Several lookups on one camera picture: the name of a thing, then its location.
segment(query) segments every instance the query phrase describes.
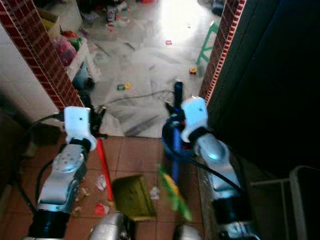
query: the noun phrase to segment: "black cylinder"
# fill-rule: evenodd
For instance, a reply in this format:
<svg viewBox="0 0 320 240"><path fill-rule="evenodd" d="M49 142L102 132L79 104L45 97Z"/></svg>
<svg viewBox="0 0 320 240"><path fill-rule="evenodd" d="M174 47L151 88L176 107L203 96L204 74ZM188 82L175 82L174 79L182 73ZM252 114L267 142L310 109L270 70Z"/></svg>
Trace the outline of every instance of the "black cylinder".
<svg viewBox="0 0 320 240"><path fill-rule="evenodd" d="M70 214L61 211L38 210L33 216L28 237L63 239Z"/></svg>
<svg viewBox="0 0 320 240"><path fill-rule="evenodd" d="M220 225L252 220L249 199L244 195L214 200L212 205Z"/></svg>

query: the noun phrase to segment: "white wall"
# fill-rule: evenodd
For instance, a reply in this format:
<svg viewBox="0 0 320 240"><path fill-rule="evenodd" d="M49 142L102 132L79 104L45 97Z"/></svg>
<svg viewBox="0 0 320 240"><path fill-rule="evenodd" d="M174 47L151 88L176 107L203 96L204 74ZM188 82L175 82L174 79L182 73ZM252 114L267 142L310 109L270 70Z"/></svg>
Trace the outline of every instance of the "white wall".
<svg viewBox="0 0 320 240"><path fill-rule="evenodd" d="M58 112L1 24L0 92L31 122Z"/></svg>

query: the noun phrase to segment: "white tile floor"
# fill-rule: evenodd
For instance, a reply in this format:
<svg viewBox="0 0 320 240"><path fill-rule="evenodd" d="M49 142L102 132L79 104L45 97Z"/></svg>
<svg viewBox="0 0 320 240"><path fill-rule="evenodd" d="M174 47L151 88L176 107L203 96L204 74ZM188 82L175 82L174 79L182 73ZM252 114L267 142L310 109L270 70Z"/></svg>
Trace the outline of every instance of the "white tile floor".
<svg viewBox="0 0 320 240"><path fill-rule="evenodd" d="M100 131L112 136L159 138L168 118L164 102L173 101L171 92L110 102L172 91L175 78L184 83L184 98L197 95L206 65L199 66L197 75L190 75L189 69L196 66L209 26L219 17L197 0L138 3L119 13L130 22L110 33L105 13L98 13L99 18L84 21L82 27L89 33L89 43L99 46L93 56L102 75L91 98L93 105L107 108ZM131 83L131 89L117 91L117 85L125 83Z"/></svg>

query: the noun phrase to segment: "brick pillar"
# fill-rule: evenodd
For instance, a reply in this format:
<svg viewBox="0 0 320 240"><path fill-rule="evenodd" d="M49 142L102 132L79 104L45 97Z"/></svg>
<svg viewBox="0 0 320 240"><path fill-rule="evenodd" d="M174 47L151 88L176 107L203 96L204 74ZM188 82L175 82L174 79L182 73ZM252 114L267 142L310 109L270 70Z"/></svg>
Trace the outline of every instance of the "brick pillar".
<svg viewBox="0 0 320 240"><path fill-rule="evenodd" d="M83 106L33 1L0 0L0 22L56 107Z"/></svg>
<svg viewBox="0 0 320 240"><path fill-rule="evenodd" d="M245 7L246 0L226 0L221 17L219 30L213 44L207 69L204 74L199 96L205 99L206 104L212 96L220 72L228 57L237 26Z"/></svg>

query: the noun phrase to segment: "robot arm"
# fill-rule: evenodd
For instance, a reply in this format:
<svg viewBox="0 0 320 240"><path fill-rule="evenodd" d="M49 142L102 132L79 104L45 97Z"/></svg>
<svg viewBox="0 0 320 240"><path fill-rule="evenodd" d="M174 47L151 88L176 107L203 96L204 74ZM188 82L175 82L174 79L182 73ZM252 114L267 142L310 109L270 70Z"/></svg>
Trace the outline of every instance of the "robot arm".
<svg viewBox="0 0 320 240"><path fill-rule="evenodd" d="M181 105L185 128L181 138L191 142L195 153L207 167L220 173L241 188L238 176L231 164L232 153L226 144L207 130L208 113L205 100L192 97ZM246 194L239 192L220 177L209 173L212 207L219 225L221 239L259 239L252 220L251 206Z"/></svg>
<svg viewBox="0 0 320 240"><path fill-rule="evenodd" d="M79 183L87 172L88 153L97 145L90 131L89 115L89 108L70 106L64 109L67 145L53 160L51 174L41 190L25 240L64 238Z"/></svg>

